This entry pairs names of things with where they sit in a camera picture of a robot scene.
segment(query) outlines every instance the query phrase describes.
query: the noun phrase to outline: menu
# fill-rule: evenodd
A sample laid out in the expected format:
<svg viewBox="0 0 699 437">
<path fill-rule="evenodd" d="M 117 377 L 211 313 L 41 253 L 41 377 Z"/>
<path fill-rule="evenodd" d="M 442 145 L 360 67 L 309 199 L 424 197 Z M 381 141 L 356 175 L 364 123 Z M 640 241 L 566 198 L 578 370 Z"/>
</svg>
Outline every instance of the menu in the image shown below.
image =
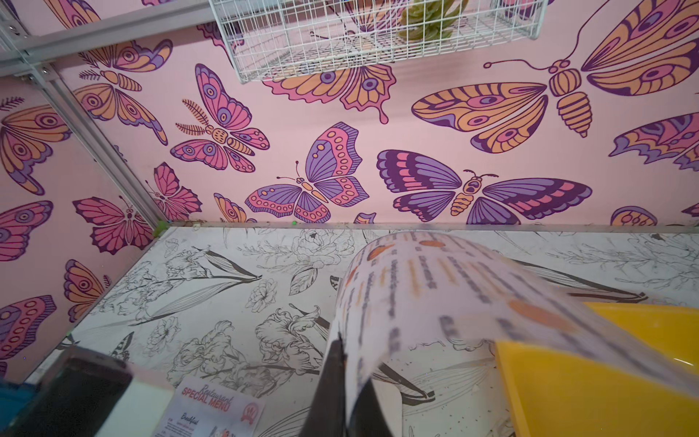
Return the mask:
<svg viewBox="0 0 699 437">
<path fill-rule="evenodd" d="M 153 437 L 252 437 L 264 401 L 187 376 Z"/>
<path fill-rule="evenodd" d="M 397 352 L 482 338 L 535 343 L 699 396 L 695 375 L 511 260 L 448 233 L 369 243 L 352 260 L 336 306 L 329 343 L 343 340 L 347 406 Z"/>
</svg>

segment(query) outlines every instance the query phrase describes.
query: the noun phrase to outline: pink butterfly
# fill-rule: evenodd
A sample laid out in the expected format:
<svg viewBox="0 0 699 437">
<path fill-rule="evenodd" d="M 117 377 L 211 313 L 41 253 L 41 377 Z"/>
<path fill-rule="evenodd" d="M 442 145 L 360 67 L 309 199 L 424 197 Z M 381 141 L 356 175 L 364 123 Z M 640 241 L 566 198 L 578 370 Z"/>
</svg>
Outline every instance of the pink butterfly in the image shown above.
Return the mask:
<svg viewBox="0 0 699 437">
<path fill-rule="evenodd" d="M 27 250 L 29 233 L 44 224 L 52 211 L 53 203 L 42 200 L 0 214 L 0 262 L 21 257 Z"/>
<path fill-rule="evenodd" d="M 148 223 L 123 197 L 119 198 L 126 204 L 126 212 L 99 197 L 73 201 L 75 211 L 82 215 L 86 222 L 96 225 L 90 235 L 92 244 L 97 246 L 100 252 L 109 252 L 112 255 L 128 245 L 143 250 L 153 240 L 153 230 Z"/>
<path fill-rule="evenodd" d="M 54 311 L 56 304 L 49 294 L 0 308 L 0 359 L 10 359 L 31 345 L 41 322 Z M 6 371 L 7 363 L 0 362 L 0 379 Z"/>
<path fill-rule="evenodd" d="M 223 88 L 221 79 L 206 65 L 197 64 L 194 67 L 194 74 L 206 110 L 223 129 L 209 124 L 208 117 L 199 105 L 183 99 L 182 102 L 203 127 L 195 124 L 175 123 L 175 125 L 180 131 L 189 135 L 209 134 L 213 141 L 208 139 L 185 141 L 173 147 L 170 153 L 182 161 L 203 162 L 217 170 L 224 170 L 231 162 L 232 167 L 237 171 L 243 173 L 255 171 L 252 162 L 241 153 L 254 156 L 255 153 L 250 147 L 267 150 L 269 140 L 259 129 L 247 127 L 252 120 L 250 109 L 230 97 Z"/>
<path fill-rule="evenodd" d="M 189 188 L 180 186 L 180 180 L 168 164 L 162 163 L 153 169 L 153 177 L 160 193 L 151 189 L 151 195 L 168 220 L 188 220 L 189 214 L 201 212 L 201 202 L 197 195 Z"/>
<path fill-rule="evenodd" d="M 348 207 L 368 199 L 359 181 L 350 176 L 361 163 L 354 149 L 358 134 L 359 131 L 343 122 L 335 124 L 318 137 L 308 152 L 305 165 L 308 182 L 299 176 L 296 183 L 300 187 L 289 184 L 262 187 L 249 195 L 245 204 L 256 213 L 264 211 L 276 217 L 293 213 L 306 223 L 325 223 L 330 219 L 330 210 L 323 203 Z"/>
</svg>

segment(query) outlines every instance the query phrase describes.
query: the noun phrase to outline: yellow container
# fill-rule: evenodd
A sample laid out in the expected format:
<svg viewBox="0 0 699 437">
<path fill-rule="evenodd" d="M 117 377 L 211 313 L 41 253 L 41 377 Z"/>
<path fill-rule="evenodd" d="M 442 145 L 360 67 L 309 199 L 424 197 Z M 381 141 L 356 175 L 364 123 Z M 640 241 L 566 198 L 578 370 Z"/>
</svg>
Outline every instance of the yellow container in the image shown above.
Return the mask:
<svg viewBox="0 0 699 437">
<path fill-rule="evenodd" d="M 666 357 L 699 374 L 699 310 L 588 303 Z M 517 437 L 697 437 L 699 401 L 604 364 L 498 342 Z"/>
</svg>

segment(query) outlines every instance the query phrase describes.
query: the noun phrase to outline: metal frame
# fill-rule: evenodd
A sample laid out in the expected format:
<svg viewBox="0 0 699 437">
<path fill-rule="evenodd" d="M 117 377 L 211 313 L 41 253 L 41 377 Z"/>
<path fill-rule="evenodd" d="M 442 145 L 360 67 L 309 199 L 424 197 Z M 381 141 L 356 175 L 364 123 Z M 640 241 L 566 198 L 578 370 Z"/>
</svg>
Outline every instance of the metal frame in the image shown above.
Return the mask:
<svg viewBox="0 0 699 437">
<path fill-rule="evenodd" d="M 28 74 L 32 64 L 49 62 L 106 45 L 162 34 L 214 21 L 208 0 L 177 0 L 105 18 L 42 36 L 20 31 L 12 13 L 0 3 L 0 31 L 11 52 L 0 55 L 0 77 Z"/>
<path fill-rule="evenodd" d="M 187 7 L 191 8 L 192 6 L 196 6 L 194 9 L 196 11 L 200 4 L 208 8 L 208 4 L 203 3 L 201 0 L 180 1 L 182 1 L 183 4 L 175 9 L 177 11 L 186 10 Z M 172 13 L 171 9 L 172 8 L 166 8 L 165 13 L 162 15 L 170 17 Z M 171 24 L 172 27 L 175 25 L 186 27 L 189 25 L 189 20 L 179 20 Z M 91 26 L 92 24 L 89 24 L 84 27 L 88 28 Z M 83 31 L 82 29 L 69 29 L 67 31 L 57 32 L 61 35 L 65 32 L 66 35 L 52 37 L 51 39 L 57 44 L 57 50 L 65 51 L 68 50 L 68 42 L 75 41 L 76 37 L 73 31 L 80 30 L 80 38 L 86 38 L 87 41 L 72 45 L 72 47 L 79 50 L 88 50 L 90 48 L 99 47 L 102 43 L 109 44 L 111 40 L 113 40 L 112 43 L 123 41 L 123 35 L 119 37 L 118 41 L 115 39 L 117 37 L 117 29 L 120 28 L 120 26 L 122 26 L 123 29 L 124 23 L 122 20 L 113 20 L 111 24 L 108 23 L 106 29 L 110 29 L 110 31 L 105 33 L 105 38 L 98 38 L 96 36 L 91 38 L 89 35 L 99 30 L 89 28 L 87 31 Z M 150 32 L 150 34 L 154 33 L 152 29 L 147 30 L 143 23 L 135 24 L 133 29 L 136 29 L 135 31 L 140 32 L 139 34 L 142 35 L 149 34 L 148 32 Z M 42 50 L 50 50 L 47 49 L 47 44 L 43 42 L 44 37 L 38 37 L 41 38 L 41 40 L 35 40 L 34 38 L 35 37 L 27 36 L 22 25 L 14 20 L 11 12 L 0 2 L 0 45 L 6 50 L 10 50 L 0 55 L 0 73 L 4 73 L 5 76 L 10 74 L 22 76 L 37 85 L 43 96 L 66 122 L 73 132 L 73 135 L 78 137 L 87 151 L 107 173 L 109 178 L 115 183 L 121 193 L 123 193 L 127 201 L 143 216 L 146 222 L 154 229 L 158 221 L 167 221 L 165 214 L 160 211 L 144 186 L 141 185 L 139 179 L 137 179 L 136 175 L 131 172 L 131 169 L 121 159 L 112 146 L 112 143 L 97 127 L 85 110 L 82 109 L 80 102 L 73 96 L 58 73 L 56 73 L 49 63 L 31 62 L 32 59 L 41 59 L 41 57 L 34 56 L 34 58 L 32 58 L 31 56 L 33 55 L 31 55 L 31 51 L 27 49 L 18 49 L 18 47 L 37 47 L 38 54 L 41 54 Z M 70 53 L 72 52 L 62 52 L 63 55 Z"/>
</svg>

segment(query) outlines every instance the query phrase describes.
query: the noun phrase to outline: white wire basket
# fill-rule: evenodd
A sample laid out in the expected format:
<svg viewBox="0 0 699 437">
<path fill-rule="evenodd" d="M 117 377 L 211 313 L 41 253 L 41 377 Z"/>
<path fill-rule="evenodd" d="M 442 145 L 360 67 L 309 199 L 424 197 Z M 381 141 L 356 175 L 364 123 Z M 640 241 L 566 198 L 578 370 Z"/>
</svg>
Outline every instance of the white wire basket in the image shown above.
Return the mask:
<svg viewBox="0 0 699 437">
<path fill-rule="evenodd" d="M 209 0 L 242 83 L 537 38 L 548 0 Z"/>
</svg>

